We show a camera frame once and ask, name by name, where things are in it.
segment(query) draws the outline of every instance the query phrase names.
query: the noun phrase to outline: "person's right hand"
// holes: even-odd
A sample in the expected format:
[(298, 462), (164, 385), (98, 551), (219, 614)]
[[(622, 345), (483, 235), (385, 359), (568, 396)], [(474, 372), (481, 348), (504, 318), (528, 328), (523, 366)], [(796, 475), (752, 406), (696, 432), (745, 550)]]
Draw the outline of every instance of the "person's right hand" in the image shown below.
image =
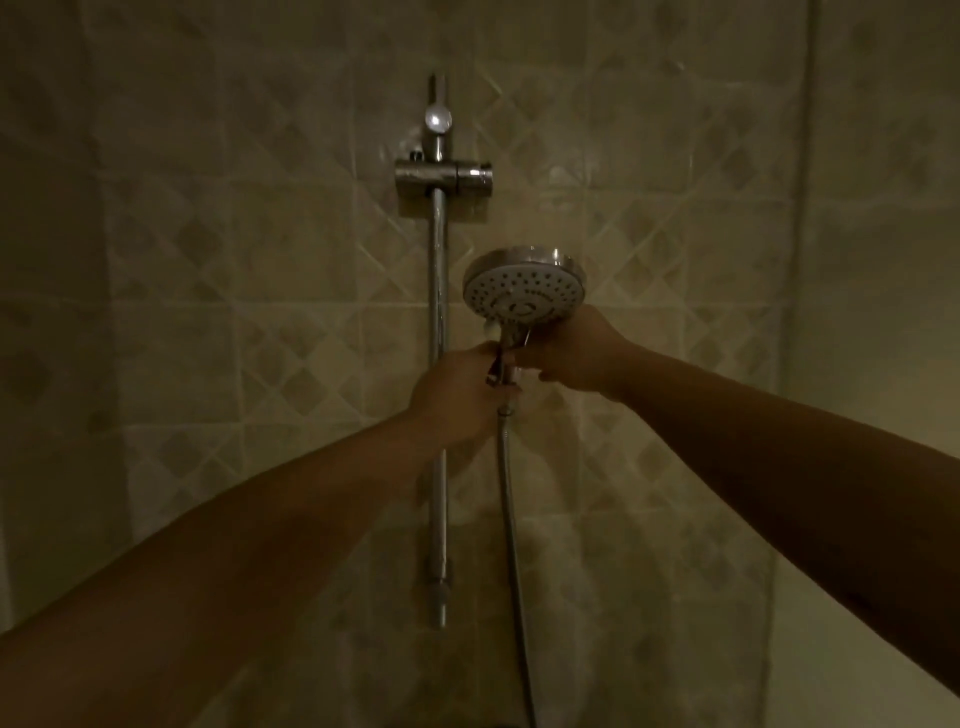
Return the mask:
[(518, 367), (539, 369), (542, 381), (611, 397), (614, 365), (631, 346), (600, 311), (583, 305), (568, 319), (534, 328), (512, 355)]

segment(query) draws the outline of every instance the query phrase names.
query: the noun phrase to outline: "handheld shower head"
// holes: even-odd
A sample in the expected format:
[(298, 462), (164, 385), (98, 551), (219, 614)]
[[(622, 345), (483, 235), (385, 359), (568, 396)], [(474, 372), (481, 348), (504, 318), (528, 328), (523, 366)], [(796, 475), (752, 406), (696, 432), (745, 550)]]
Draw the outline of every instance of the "handheld shower head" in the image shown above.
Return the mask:
[(481, 255), (464, 276), (464, 301), (488, 321), (526, 329), (569, 316), (584, 302), (587, 275), (553, 248), (517, 246)]

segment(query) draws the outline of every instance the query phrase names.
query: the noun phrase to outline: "person's left hand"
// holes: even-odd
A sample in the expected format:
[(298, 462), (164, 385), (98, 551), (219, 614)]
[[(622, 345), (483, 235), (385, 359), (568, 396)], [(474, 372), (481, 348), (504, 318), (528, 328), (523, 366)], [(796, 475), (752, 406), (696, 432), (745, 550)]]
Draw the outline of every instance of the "person's left hand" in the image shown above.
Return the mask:
[(516, 386), (487, 383), (496, 352), (493, 341), (447, 352), (414, 387), (407, 414), (427, 426), (444, 448), (490, 429), (497, 408), (519, 392)]

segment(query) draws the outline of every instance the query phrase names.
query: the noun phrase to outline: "shower head nozzle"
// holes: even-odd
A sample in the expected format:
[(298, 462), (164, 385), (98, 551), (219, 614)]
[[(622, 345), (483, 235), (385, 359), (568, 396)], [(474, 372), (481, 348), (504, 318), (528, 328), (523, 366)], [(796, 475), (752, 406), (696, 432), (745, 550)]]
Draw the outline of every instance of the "shower head nozzle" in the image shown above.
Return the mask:
[(488, 321), (522, 327), (569, 316), (584, 302), (587, 275), (553, 248), (517, 246), (481, 255), (464, 276), (464, 301)]

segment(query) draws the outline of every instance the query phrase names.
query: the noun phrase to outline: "chrome shower head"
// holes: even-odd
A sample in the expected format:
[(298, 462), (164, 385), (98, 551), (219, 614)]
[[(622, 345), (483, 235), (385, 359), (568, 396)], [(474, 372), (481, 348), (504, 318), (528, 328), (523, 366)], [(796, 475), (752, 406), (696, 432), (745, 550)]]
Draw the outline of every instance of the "chrome shower head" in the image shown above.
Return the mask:
[(584, 302), (587, 274), (553, 248), (517, 246), (481, 255), (464, 276), (464, 301), (488, 321), (528, 328), (569, 316)]

